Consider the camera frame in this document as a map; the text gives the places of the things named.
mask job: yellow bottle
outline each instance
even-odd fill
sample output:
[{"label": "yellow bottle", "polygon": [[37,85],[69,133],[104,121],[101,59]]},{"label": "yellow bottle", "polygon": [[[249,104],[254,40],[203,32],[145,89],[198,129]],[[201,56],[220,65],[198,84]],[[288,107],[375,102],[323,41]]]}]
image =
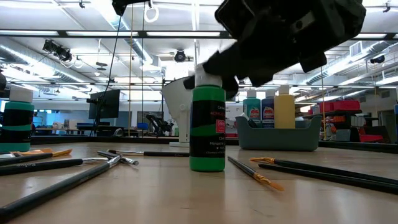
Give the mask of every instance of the yellow bottle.
[{"label": "yellow bottle", "polygon": [[275,128],[295,128],[294,96],[289,94],[289,86],[281,85],[279,95],[274,99]]}]

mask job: paint bottle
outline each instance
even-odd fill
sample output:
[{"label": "paint bottle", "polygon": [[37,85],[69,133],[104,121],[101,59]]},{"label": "paint bottle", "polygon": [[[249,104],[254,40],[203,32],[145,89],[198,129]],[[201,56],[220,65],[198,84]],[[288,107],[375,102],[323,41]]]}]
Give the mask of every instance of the paint bottle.
[{"label": "paint bottle", "polygon": [[262,128],[275,128],[274,97],[275,90],[266,90],[266,98],[261,100]]},{"label": "paint bottle", "polygon": [[221,77],[197,65],[191,107],[191,170],[220,172],[225,168],[225,91],[221,84]]},{"label": "paint bottle", "polygon": [[274,98],[275,128],[295,128],[294,96],[289,94],[289,86],[281,85],[279,95]]},{"label": "paint bottle", "polygon": [[33,91],[14,86],[9,99],[2,113],[0,152],[26,152],[30,149]]},{"label": "paint bottle", "polygon": [[248,97],[243,100],[243,113],[252,119],[257,127],[261,127],[261,100],[257,99],[255,90],[248,90]]}]

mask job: desk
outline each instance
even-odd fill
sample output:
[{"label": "desk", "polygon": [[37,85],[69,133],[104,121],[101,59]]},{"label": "desk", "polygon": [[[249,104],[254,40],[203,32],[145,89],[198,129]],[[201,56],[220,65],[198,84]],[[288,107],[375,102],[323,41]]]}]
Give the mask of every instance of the desk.
[{"label": "desk", "polygon": [[37,131],[52,131],[54,134],[57,133],[57,131],[66,131],[67,134],[73,134],[75,131],[77,134],[84,134],[85,132],[79,129],[67,129],[67,128],[36,128]]},{"label": "desk", "polygon": [[[110,142],[32,146],[44,147],[73,148],[72,157],[97,156],[97,150],[106,149],[187,151],[166,144]],[[224,172],[201,173],[188,168],[186,157],[137,157],[137,168],[119,164],[9,223],[375,224],[398,219],[398,195],[260,170],[248,162],[272,156],[398,179],[398,155],[322,147],[315,152],[243,151],[237,146],[227,146],[227,155],[250,164],[285,191],[259,185],[228,161]],[[90,167],[0,177],[0,202],[5,205]]]}]

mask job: black monitor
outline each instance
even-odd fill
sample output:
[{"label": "black monitor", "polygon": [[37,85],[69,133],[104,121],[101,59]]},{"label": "black monitor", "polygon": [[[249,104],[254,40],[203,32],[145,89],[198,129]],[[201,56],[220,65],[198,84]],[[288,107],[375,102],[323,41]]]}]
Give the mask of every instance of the black monitor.
[{"label": "black monitor", "polygon": [[120,90],[94,93],[90,95],[89,119],[118,118],[119,117]]}]

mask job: green striped bottle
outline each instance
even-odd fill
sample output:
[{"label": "green striped bottle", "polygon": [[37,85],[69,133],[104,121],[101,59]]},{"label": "green striped bottle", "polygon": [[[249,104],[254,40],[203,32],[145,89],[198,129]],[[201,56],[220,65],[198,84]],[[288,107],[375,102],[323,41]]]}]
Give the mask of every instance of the green striped bottle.
[{"label": "green striped bottle", "polygon": [[10,102],[6,103],[2,114],[0,152],[29,151],[34,112],[32,100],[32,90],[11,88]]},{"label": "green striped bottle", "polygon": [[225,91],[221,84],[221,77],[197,66],[191,107],[191,170],[221,172],[225,168]]}]

